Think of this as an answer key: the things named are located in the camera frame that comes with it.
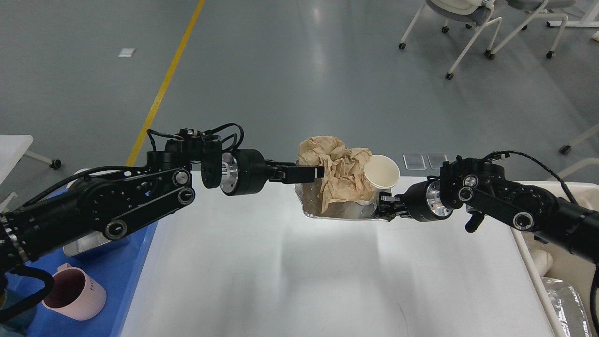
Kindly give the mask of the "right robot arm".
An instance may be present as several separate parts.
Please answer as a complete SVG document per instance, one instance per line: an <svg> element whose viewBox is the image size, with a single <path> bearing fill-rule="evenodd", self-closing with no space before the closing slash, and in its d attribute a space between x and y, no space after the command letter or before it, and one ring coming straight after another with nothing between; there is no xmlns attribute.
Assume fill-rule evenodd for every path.
<svg viewBox="0 0 599 337"><path fill-rule="evenodd" d="M535 185L509 181L496 161L523 152L494 151L481 159L444 161L437 176L412 185L403 194L380 192L374 217L397 217L419 222L446 220L464 205L471 215L466 232L475 232L490 216L519 232L531 232L536 240L554 244L597 266L599 261L598 212L579 205L565 181L554 171L565 197Z"/></svg>

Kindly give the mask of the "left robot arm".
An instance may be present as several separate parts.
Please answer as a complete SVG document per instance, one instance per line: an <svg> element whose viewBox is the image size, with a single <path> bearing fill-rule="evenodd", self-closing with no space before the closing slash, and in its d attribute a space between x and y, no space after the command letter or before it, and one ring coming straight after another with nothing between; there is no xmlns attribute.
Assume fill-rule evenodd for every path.
<svg viewBox="0 0 599 337"><path fill-rule="evenodd" d="M227 196L257 194L267 182L313 183L323 166L266 160L254 149L240 149L244 130L227 123L204 132L176 134L147 130L152 150L142 167L103 166L84 170L47 188L21 207L1 214L1 289L6 274L43 282L37 292L1 310L1 322L15 318L51 293L53 278L27 266L92 232L120 240L190 205L192 166L199 164L207 189Z"/></svg>

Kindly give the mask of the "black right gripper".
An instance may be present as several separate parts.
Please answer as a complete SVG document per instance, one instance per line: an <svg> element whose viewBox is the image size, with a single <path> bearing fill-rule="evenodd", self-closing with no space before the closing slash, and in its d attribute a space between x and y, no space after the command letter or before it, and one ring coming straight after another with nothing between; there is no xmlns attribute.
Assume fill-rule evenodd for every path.
<svg viewBox="0 0 599 337"><path fill-rule="evenodd" d="M419 222L430 222L446 220L453 212L441 201L440 181L417 183L406 190L402 196L379 194L379 205L381 205L380 218L383 220L410 217Z"/></svg>

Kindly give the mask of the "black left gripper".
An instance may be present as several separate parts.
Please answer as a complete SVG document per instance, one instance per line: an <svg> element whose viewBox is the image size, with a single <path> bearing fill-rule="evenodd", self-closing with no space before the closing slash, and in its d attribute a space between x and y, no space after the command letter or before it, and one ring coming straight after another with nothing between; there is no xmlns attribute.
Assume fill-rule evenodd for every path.
<svg viewBox="0 0 599 337"><path fill-rule="evenodd" d="M238 149L222 155L220 189L227 196L257 194L266 181L283 184L313 183L323 178L325 167L267 161L255 149Z"/></svg>

